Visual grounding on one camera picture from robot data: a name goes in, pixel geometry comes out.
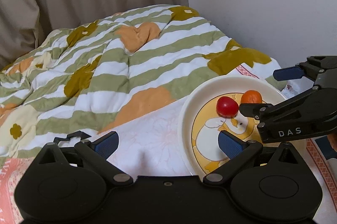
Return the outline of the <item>green striped flower duvet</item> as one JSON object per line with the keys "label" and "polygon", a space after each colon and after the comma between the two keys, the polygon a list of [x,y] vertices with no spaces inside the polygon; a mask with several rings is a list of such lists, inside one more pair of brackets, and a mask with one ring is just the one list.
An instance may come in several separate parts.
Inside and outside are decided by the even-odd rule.
{"label": "green striped flower duvet", "polygon": [[52,31],[1,70],[1,169],[59,135],[101,133],[223,75],[283,90],[277,61],[243,47],[187,6],[153,5]]}

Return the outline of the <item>red cherry tomato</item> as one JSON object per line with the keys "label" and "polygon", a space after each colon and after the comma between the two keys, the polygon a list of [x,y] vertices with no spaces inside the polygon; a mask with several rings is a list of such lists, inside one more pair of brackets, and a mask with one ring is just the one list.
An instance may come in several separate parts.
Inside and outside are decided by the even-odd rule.
{"label": "red cherry tomato", "polygon": [[239,111],[239,105],[230,97],[220,97],[217,100],[216,111],[222,117],[235,117]]}

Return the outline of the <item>cream duck print bowl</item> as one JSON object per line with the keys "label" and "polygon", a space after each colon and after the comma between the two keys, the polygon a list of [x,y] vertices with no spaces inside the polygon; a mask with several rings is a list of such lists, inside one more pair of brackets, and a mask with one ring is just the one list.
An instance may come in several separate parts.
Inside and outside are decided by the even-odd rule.
{"label": "cream duck print bowl", "polygon": [[242,141],[261,138],[258,121],[237,114],[224,118],[217,114],[216,105],[221,97],[230,97],[237,104],[248,90],[255,90],[264,103],[278,104],[286,97],[264,80],[248,76],[220,76],[198,86],[185,101],[178,118],[178,141],[183,160],[193,175],[203,178],[229,161],[218,146],[218,135],[226,130]]}

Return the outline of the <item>small tangerine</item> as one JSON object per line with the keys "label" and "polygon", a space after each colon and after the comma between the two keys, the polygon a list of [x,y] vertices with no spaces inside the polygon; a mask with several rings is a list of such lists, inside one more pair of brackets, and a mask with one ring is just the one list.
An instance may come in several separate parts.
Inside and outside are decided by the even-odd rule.
{"label": "small tangerine", "polygon": [[241,104],[261,104],[262,95],[256,90],[248,90],[241,96]]}

